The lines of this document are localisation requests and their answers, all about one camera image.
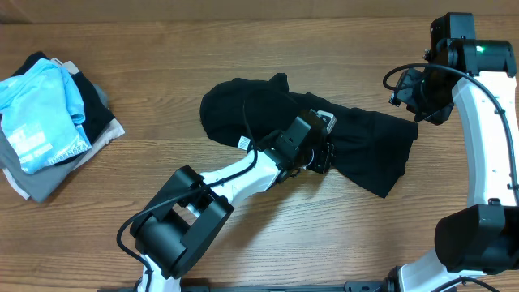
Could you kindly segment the black t-shirt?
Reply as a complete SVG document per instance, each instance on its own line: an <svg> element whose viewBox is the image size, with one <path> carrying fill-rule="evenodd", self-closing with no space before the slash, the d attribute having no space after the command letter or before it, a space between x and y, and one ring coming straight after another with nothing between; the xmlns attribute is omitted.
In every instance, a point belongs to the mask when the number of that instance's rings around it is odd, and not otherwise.
<svg viewBox="0 0 519 292"><path fill-rule="evenodd" d="M384 198L404 175L418 124L376 111L347 108L313 93L291 92L286 74L269 80L235 78L216 85L201 101L199 116L207 137L238 146L242 137L260 144L276 130L287 130L308 110L333 114L329 135L332 167L353 183Z"/></svg>

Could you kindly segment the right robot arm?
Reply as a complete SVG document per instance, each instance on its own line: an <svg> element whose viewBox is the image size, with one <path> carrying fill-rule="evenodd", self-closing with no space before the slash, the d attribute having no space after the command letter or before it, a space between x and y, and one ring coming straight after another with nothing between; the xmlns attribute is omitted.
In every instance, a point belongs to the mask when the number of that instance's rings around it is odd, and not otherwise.
<svg viewBox="0 0 519 292"><path fill-rule="evenodd" d="M434 247L394 268L382 291L453 291L460 283L518 267L517 64L507 41L479 40L470 13L449 12L430 26L423 62L396 68L390 102L415 122L461 119L469 190L465 209L441 219Z"/></svg>

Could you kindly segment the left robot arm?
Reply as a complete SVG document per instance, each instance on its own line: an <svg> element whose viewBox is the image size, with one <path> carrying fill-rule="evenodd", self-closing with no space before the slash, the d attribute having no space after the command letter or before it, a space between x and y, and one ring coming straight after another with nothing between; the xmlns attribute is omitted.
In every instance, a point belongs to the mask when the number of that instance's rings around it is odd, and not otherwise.
<svg viewBox="0 0 519 292"><path fill-rule="evenodd" d="M142 213L131 222L143 276L137 291L174 291L211 245L234 208L302 169L324 173L333 146L336 117L313 109L301 112L285 131L249 143L240 161L213 172L176 170Z"/></svg>

